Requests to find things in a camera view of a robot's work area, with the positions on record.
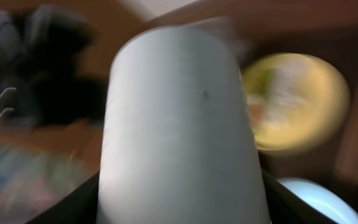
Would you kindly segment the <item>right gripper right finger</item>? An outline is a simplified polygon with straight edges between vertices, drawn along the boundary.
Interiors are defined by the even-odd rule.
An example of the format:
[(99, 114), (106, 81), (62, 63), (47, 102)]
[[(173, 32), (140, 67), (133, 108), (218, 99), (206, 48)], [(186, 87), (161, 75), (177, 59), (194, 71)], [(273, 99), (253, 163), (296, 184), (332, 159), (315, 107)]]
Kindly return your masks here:
[(335, 224), (264, 170), (262, 177), (272, 224)]

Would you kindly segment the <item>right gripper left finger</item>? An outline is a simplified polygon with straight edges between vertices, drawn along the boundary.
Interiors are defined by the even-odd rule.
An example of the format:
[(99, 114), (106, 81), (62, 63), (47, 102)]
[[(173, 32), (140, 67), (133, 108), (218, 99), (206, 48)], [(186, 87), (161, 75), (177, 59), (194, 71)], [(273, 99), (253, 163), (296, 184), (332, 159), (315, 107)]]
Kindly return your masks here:
[(95, 224), (98, 187), (99, 172), (26, 224)]

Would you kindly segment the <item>blue bowl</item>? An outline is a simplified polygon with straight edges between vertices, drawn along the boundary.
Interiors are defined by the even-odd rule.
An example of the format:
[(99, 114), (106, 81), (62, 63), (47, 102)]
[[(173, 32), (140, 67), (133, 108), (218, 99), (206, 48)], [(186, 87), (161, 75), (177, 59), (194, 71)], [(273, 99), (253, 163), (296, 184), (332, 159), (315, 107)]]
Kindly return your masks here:
[(306, 179), (281, 178), (278, 181), (309, 206), (340, 224), (358, 224), (358, 213), (343, 199), (323, 186)]

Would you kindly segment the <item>yellow plate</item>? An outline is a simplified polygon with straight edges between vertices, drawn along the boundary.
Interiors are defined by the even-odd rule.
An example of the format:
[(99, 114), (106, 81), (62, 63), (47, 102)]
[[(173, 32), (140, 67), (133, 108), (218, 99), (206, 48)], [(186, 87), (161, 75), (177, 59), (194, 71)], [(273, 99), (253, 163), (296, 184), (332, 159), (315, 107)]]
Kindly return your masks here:
[(321, 144), (339, 129), (349, 108), (346, 79), (312, 55), (268, 55), (244, 69), (242, 81), (255, 144), (266, 154), (294, 154)]

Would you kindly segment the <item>white cup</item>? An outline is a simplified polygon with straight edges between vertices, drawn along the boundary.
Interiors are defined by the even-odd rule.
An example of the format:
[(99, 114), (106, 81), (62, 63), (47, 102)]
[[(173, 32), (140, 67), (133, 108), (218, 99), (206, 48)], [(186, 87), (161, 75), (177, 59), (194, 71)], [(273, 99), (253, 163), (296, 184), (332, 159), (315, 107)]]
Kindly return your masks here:
[(189, 27), (123, 46), (110, 70), (98, 223), (269, 223), (237, 60)]

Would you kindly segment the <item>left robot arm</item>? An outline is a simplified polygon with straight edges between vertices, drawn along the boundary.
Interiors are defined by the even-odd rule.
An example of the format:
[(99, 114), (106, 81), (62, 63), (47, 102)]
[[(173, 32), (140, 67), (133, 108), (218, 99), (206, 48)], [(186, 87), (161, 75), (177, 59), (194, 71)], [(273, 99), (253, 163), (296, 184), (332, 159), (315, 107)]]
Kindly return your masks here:
[(60, 6), (0, 11), (0, 124), (101, 123), (107, 85), (78, 75), (80, 56), (92, 40), (85, 18)]

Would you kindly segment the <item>brown serving tray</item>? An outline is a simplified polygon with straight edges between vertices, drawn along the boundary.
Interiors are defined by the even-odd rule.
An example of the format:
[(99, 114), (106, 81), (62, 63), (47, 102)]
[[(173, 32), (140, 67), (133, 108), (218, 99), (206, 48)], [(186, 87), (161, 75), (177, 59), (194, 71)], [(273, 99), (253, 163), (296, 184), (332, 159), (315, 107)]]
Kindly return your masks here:
[(358, 27), (315, 30), (261, 41), (250, 62), (275, 53), (302, 53), (334, 65), (350, 90), (342, 126), (316, 147), (290, 156), (263, 155), (262, 167), (275, 177), (301, 177), (338, 194), (358, 212)]

